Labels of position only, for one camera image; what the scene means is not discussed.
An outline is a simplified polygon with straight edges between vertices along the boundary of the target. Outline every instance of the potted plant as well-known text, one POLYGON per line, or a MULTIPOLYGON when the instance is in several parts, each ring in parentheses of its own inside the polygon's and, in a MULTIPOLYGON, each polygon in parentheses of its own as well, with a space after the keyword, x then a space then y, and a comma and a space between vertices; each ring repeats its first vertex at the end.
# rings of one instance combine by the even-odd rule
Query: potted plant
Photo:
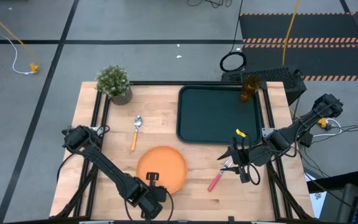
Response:
POLYGON ((106 94, 115 105, 125 105, 132 99, 127 71, 118 65, 110 65, 96 77, 96 89, 106 94))

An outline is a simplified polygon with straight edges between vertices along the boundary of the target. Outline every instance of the wooden table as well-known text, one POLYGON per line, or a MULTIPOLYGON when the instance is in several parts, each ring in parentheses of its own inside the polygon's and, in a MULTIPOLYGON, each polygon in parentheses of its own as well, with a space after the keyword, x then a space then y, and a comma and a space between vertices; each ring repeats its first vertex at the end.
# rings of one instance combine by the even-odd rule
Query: wooden table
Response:
MULTIPOLYGON (((270 82, 268 93, 272 105, 276 128, 291 124, 291 116, 282 83, 270 82)), ((89 126, 96 98, 96 83, 84 82, 73 118, 73 126, 89 126)), ((227 172, 212 192, 207 188, 215 178, 225 160, 217 161, 227 146, 186 144, 176 135, 178 92, 182 86, 132 86, 133 99, 124 106, 110 104, 107 125, 111 130, 104 137, 102 152, 123 172, 135 175, 137 161, 149 149, 155 146, 171 146, 178 149, 188 165, 188 177, 185 186, 173 195, 175 209, 171 220, 227 220, 234 216, 236 221, 274 220, 269 182, 265 166, 258 167, 261 183, 242 184, 239 176, 227 172), (134 118, 141 114, 143 125, 139 129, 137 147, 131 152, 134 135, 134 118)), ((267 122, 267 114, 260 92, 262 113, 267 122)), ((98 124, 100 124, 103 103, 100 107, 98 124)), ((282 157, 289 191, 296 201, 311 215, 313 209, 303 173, 302 161, 296 158, 282 157)), ((53 199, 51 215, 56 215, 71 199, 78 188, 83 158, 74 156, 63 167, 53 199)), ((81 214, 85 214, 88 193, 84 194, 81 214)), ((166 220, 170 213, 169 198, 163 203, 163 211, 156 220, 166 220)), ((140 209, 129 206, 130 214, 140 220, 140 209)), ((280 206, 285 217, 284 206, 280 206)), ((128 220, 124 210, 124 201, 119 196, 116 185, 103 173, 99 172, 94 198, 92 219, 94 220, 128 220)))

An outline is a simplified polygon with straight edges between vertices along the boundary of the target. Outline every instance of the green tray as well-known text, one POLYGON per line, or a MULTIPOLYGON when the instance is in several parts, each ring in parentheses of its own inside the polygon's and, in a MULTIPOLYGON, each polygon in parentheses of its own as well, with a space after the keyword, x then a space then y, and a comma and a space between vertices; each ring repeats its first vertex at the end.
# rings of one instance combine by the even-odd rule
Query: green tray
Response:
POLYGON ((233 137, 241 142, 238 128, 257 144, 262 139, 259 96, 255 93, 244 103, 240 93, 241 87, 184 86, 178 99, 178 138, 187 143, 231 144, 233 137))

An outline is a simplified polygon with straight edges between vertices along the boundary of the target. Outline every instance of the plant pot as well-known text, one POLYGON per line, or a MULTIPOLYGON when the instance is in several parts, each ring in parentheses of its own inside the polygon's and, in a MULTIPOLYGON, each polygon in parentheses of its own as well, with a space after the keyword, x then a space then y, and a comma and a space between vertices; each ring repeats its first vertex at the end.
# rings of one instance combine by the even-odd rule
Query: plant pot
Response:
POLYGON ((131 99, 132 99, 131 87, 128 88, 128 90, 126 91, 125 95, 123 95, 123 96, 113 96, 113 97, 110 98, 112 103, 114 103, 115 105, 125 105, 125 104, 129 103, 131 99))

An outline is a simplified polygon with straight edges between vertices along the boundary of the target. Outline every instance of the small green plant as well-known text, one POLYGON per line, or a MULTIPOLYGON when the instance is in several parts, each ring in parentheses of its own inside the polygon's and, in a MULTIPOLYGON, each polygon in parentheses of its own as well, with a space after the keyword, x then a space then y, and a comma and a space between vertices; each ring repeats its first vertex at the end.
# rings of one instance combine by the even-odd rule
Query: small green plant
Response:
POLYGON ((127 71, 118 65, 110 65, 98 72, 96 89, 109 98, 124 96, 129 89, 127 71))

